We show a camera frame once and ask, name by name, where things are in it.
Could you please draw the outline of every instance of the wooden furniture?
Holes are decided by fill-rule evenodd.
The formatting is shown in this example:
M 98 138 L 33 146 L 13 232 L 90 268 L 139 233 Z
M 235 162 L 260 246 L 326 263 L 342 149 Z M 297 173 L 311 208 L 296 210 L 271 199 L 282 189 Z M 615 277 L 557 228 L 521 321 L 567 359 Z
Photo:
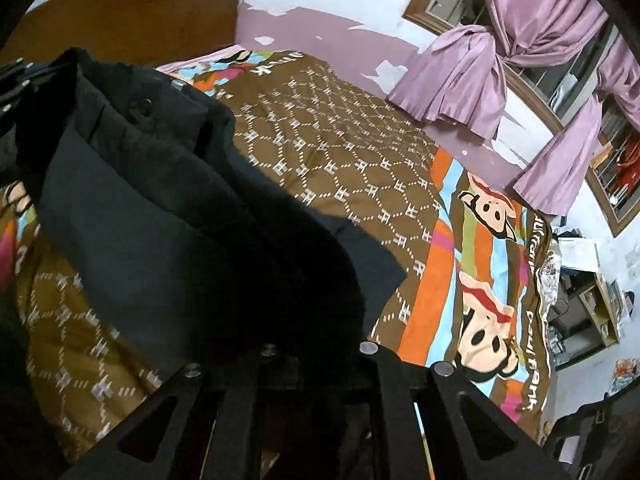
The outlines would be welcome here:
M 49 0 L 26 14 L 0 51 L 47 62 L 72 46 L 97 59 L 147 66 L 235 43 L 239 0 Z
M 402 17 L 406 20 L 409 20 L 412 23 L 415 23 L 419 27 L 425 28 L 426 30 L 433 32 L 437 35 L 443 34 L 448 30 L 453 28 L 453 25 L 448 23 L 446 20 L 441 19 L 436 15 L 436 13 L 429 11 L 426 9 L 429 8 L 431 3 L 434 0 L 410 0 L 407 8 L 405 9 Z M 609 15 L 612 18 L 612 22 L 623 31 L 625 39 L 629 40 L 629 36 L 627 33 L 635 35 L 640 38 L 640 34 L 635 32 L 635 28 L 631 30 L 624 30 L 622 27 L 623 22 L 617 20 L 616 17 L 621 17 L 621 9 L 615 9 L 615 13 L 611 12 L 609 9 Z M 608 34 L 608 26 L 605 25 L 603 32 Z M 639 51 L 635 50 L 634 53 L 638 56 Z M 596 64 L 598 62 L 598 56 L 594 57 L 590 60 L 590 70 L 596 69 Z M 520 74 L 516 73 L 513 68 L 505 65 L 504 67 L 504 75 L 507 81 L 508 87 L 513 91 L 523 102 L 527 105 L 530 110 L 535 113 L 538 118 L 545 124 L 545 126 L 551 131 L 553 135 L 559 133 L 563 129 L 563 124 L 560 119 L 556 116 L 556 113 L 549 107 L 546 100 L 542 100 L 538 93 L 531 87 L 531 83 L 527 83 Z M 581 80 L 580 85 L 586 84 L 587 78 L 583 78 Z M 605 218 L 607 219 L 607 224 L 611 229 L 611 233 L 614 238 L 617 237 L 628 225 L 629 223 L 640 214 L 640 201 L 638 201 L 624 216 L 618 218 L 616 212 L 614 211 L 612 205 L 609 202 L 609 196 L 606 193 L 603 185 L 600 183 L 598 176 L 594 169 L 590 166 L 588 167 L 586 173 L 587 184 L 591 188 L 593 195 L 596 197 L 598 205 L 602 210 Z
M 566 286 L 566 277 L 561 278 L 561 286 L 568 300 L 567 309 L 572 309 L 571 317 L 574 320 L 576 308 L 583 309 L 584 314 L 575 326 L 564 327 L 566 354 L 562 354 L 558 361 L 557 370 L 583 361 L 620 341 L 618 322 L 624 297 L 617 283 L 609 284 L 600 273 L 595 272 L 580 272 L 571 276 L 570 281 L 571 285 Z M 563 317 L 556 319 L 562 322 Z
M 567 291 L 569 299 L 578 298 L 584 305 L 598 334 L 602 338 L 605 347 L 609 347 L 620 341 L 618 332 L 618 314 L 614 312 L 612 299 L 609 295 L 609 286 L 600 273 L 584 272 L 590 275 L 590 280 L 580 284 L 575 291 Z

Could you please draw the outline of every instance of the bedspread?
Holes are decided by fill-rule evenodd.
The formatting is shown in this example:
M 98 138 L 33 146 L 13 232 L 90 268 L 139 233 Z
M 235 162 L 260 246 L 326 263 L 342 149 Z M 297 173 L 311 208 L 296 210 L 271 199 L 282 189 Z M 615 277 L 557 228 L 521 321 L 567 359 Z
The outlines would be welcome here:
M 236 147 L 268 177 L 309 207 L 350 218 L 405 268 L 369 338 L 407 362 L 455 364 L 536 438 L 550 373 L 535 279 L 550 240 L 544 219 L 324 62 L 223 55 L 161 70 L 228 105 Z

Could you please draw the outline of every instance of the dark clothing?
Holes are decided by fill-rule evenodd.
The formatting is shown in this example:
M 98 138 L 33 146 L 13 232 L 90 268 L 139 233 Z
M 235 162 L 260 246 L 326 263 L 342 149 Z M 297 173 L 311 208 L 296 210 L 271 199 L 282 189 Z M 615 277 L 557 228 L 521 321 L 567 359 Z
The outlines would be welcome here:
M 215 99 L 79 49 L 54 64 L 20 105 L 18 165 L 92 308 L 165 373 L 264 343 L 321 382 L 344 369 L 366 301 L 373 324 L 404 279 L 391 254 L 263 176 Z

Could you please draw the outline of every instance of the red object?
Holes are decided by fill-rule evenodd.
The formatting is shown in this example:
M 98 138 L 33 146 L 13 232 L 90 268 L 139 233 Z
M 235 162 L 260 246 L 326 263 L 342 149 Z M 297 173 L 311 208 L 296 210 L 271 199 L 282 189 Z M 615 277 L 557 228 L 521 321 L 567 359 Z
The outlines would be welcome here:
M 469 175 L 469 178 L 473 181 L 473 183 L 478 186 L 482 191 L 484 191 L 487 195 L 492 196 L 494 198 L 497 198 L 498 200 L 502 200 L 503 202 L 506 202 L 507 205 L 513 209 L 513 204 L 511 203 L 511 200 L 509 200 L 507 197 L 505 197 L 502 193 L 498 193 L 497 191 L 494 191 L 493 189 L 487 187 L 481 180 L 478 180 L 477 178 L 475 178 L 473 175 Z
M 17 225 L 9 220 L 0 241 L 0 294 L 4 294 L 14 278 L 15 235 Z
M 616 167 L 616 177 L 613 193 L 628 185 L 627 196 L 631 196 L 640 181 L 640 139 L 631 139 L 625 148 L 624 162 Z
M 466 285 L 462 285 L 462 292 L 467 292 L 468 294 L 473 295 L 476 300 L 480 302 L 482 306 L 485 307 L 489 312 L 493 312 L 498 323 L 510 323 L 511 316 L 507 316 L 498 311 L 498 308 L 495 306 L 495 303 L 489 298 L 487 293 L 482 288 L 469 288 Z

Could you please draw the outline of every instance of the paper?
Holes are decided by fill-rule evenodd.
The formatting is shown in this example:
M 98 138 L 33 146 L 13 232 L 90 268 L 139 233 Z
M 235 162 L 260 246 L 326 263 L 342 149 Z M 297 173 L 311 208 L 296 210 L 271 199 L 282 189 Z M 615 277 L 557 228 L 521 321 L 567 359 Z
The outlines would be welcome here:
M 588 238 L 558 238 L 562 254 L 562 266 L 567 269 L 600 272 L 598 248 Z
M 578 451 L 578 444 L 580 444 L 580 435 L 566 438 L 562 443 L 558 462 L 564 462 L 566 464 L 574 463 L 575 454 Z

